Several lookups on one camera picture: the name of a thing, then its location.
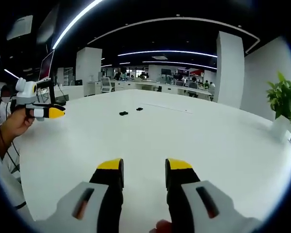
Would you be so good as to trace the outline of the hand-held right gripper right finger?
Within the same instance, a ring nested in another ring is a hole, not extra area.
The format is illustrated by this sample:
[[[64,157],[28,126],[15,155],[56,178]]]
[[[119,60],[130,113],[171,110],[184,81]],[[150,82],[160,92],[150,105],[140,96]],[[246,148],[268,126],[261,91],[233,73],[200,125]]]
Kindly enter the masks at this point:
[[[261,222],[244,217],[231,197],[209,181],[202,181],[192,166],[165,160],[167,204],[174,233],[256,233]]]

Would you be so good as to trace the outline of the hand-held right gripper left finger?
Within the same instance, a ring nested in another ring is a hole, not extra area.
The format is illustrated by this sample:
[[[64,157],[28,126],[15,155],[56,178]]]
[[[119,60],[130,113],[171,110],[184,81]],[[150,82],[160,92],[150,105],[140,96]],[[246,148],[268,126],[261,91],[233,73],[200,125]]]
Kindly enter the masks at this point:
[[[124,161],[100,164],[57,203],[56,211],[36,223],[39,233],[117,233],[122,211]]]

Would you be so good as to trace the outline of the person's left hand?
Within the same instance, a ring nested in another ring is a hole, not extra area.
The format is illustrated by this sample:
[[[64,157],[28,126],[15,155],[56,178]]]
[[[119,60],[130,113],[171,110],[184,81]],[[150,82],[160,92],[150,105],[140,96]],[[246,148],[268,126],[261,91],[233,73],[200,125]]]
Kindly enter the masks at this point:
[[[31,115],[27,116],[27,110],[28,109],[26,108],[18,109],[8,118],[10,122],[10,130],[14,137],[24,134],[34,122],[34,117]]]

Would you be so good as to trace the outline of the person's right hand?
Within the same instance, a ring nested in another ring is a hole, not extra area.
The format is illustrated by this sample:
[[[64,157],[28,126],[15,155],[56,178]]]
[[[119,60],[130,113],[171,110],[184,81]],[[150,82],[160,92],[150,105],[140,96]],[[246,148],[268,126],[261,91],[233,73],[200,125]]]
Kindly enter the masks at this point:
[[[149,231],[149,233],[171,233],[172,223],[161,219],[156,223],[156,226]]]

